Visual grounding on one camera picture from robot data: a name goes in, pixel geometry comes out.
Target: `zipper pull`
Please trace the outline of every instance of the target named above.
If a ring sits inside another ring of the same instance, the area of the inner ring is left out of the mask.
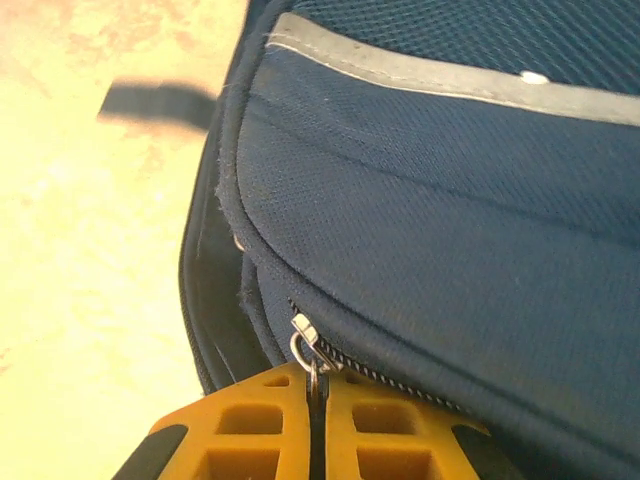
[[[291,353],[296,357],[298,363],[305,369],[305,371],[309,374],[312,373],[314,369],[313,363],[315,363],[315,359],[312,362],[308,362],[302,356],[302,348],[300,346],[300,341],[304,341],[307,346],[311,349],[316,357],[321,361],[321,365],[318,368],[319,373],[327,373],[328,371],[339,372],[342,370],[344,365],[340,362],[337,362],[324,354],[320,349],[316,348],[316,344],[320,341],[320,335],[315,327],[311,324],[311,321],[302,313],[298,312],[291,320],[291,324],[296,329],[295,333],[291,336],[291,340],[289,341],[289,346],[291,347]]]

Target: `reflective strip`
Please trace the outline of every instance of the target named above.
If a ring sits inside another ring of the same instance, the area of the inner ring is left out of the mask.
[[[532,75],[537,72],[518,76],[403,55],[333,33],[292,13],[280,16],[267,47],[286,48],[340,73],[383,87],[640,126],[637,96],[532,82]]]

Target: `backpack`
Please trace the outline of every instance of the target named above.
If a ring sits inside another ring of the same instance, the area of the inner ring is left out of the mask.
[[[206,393],[311,347],[640,478],[640,3],[252,1],[180,260]]]

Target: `yellow plastic object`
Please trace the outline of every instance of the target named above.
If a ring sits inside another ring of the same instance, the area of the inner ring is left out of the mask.
[[[331,374],[326,479],[478,480],[452,432],[486,430],[351,373]]]
[[[308,480],[306,375],[284,365],[164,417],[151,434],[187,433],[144,480]],[[328,375],[326,480],[479,480],[452,428],[486,434],[481,425],[351,372]],[[141,480],[138,471],[120,478]]]
[[[159,480],[308,480],[306,373],[284,365],[158,421],[188,431]]]

